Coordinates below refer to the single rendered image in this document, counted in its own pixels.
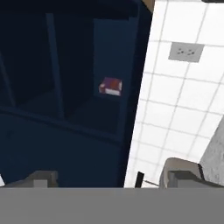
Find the dark blue cabinet door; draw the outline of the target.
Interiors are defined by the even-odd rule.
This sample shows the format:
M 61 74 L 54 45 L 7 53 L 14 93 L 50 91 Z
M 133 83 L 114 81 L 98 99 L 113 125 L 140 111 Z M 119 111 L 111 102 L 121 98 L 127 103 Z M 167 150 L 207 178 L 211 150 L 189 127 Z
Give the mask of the dark blue cabinet door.
M 121 96 L 102 94 L 105 78 L 125 81 L 131 74 L 137 19 L 94 21 L 94 97 L 100 102 L 97 123 L 100 131 L 115 135 L 119 123 Z

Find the grey wall socket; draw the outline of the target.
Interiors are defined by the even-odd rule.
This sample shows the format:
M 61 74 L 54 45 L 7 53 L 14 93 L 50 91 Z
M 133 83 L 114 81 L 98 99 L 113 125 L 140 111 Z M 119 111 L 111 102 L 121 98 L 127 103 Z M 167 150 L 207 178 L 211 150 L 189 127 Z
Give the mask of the grey wall socket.
M 203 49 L 202 44 L 172 42 L 169 60 L 198 63 Z

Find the purple wrapped bar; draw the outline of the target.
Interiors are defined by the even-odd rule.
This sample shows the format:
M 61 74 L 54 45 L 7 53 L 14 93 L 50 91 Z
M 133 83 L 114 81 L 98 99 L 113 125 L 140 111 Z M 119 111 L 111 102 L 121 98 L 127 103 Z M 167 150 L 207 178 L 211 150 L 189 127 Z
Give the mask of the purple wrapped bar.
M 99 85 L 99 92 L 105 95 L 120 96 L 122 92 L 123 82 L 117 78 L 105 77 Z

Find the brown wooden panel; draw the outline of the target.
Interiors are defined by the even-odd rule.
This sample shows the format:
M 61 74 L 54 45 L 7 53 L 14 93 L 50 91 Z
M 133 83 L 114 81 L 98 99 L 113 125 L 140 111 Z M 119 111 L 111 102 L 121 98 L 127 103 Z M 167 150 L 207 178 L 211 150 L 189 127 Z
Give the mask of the brown wooden panel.
M 150 12 L 154 11 L 155 0 L 142 0 L 142 2 Z

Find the dark blue wall cabinet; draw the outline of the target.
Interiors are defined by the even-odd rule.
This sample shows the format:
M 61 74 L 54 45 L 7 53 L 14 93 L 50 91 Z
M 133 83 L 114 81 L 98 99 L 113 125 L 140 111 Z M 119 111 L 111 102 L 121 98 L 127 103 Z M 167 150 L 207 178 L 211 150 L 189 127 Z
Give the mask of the dark blue wall cabinet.
M 136 18 L 115 135 L 100 131 L 94 21 Z M 152 14 L 142 0 L 0 0 L 0 175 L 56 171 L 61 187 L 120 187 Z

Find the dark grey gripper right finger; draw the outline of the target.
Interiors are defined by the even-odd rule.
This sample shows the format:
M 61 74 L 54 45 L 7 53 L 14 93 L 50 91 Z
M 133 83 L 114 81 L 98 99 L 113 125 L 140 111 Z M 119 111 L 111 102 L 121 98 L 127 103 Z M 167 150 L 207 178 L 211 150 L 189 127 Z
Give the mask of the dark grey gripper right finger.
M 223 185 L 205 181 L 190 171 L 169 171 L 168 179 L 169 188 L 223 188 Z

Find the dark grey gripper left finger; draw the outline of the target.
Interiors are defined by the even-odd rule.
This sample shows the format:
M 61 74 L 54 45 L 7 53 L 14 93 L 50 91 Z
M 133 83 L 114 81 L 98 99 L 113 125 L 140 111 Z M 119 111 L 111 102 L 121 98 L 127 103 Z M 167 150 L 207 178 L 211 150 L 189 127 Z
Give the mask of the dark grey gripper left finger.
M 53 188 L 58 186 L 56 171 L 35 171 L 28 177 L 5 185 L 6 188 Z

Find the small black upright object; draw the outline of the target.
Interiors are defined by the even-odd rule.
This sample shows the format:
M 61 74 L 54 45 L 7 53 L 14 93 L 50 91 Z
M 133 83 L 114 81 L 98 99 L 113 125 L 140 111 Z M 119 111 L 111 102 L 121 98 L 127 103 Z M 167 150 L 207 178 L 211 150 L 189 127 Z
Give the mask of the small black upright object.
M 144 174 L 139 171 L 136 175 L 135 188 L 141 188 L 143 181 L 144 181 Z

